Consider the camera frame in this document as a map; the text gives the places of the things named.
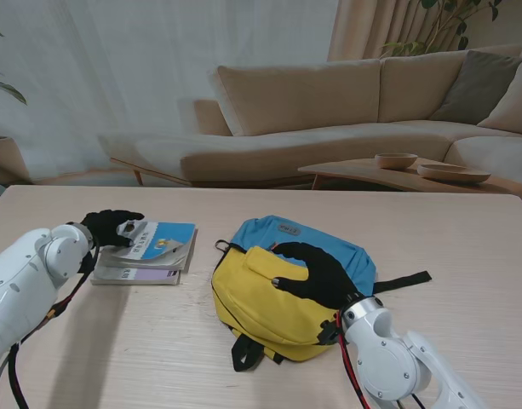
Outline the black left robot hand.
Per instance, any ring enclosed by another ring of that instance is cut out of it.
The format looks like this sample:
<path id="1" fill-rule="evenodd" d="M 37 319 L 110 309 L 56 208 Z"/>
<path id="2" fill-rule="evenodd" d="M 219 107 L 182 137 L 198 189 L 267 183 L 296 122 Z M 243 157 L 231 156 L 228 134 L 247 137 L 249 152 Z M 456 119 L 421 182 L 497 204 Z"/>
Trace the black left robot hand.
<path id="1" fill-rule="evenodd" d="M 90 212 L 81 221 L 100 246 L 130 247 L 132 241 L 118 234 L 118 227 L 129 221 L 140 221 L 145 216 L 128 210 Z"/>

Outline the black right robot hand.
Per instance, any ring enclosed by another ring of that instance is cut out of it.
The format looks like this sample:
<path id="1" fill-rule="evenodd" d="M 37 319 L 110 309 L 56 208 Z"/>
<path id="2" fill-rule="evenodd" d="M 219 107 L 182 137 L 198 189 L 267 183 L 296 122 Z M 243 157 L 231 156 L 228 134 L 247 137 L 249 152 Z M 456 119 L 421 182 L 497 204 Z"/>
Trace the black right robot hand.
<path id="1" fill-rule="evenodd" d="M 321 248 L 300 242 L 289 242 L 276 245 L 272 252 L 303 261 L 308 271 L 305 280 L 285 277 L 272 279 L 272 285 L 281 291 L 302 299 L 313 300 L 323 307 L 334 310 L 340 310 L 352 301 L 364 297 L 347 276 L 342 265 Z"/>

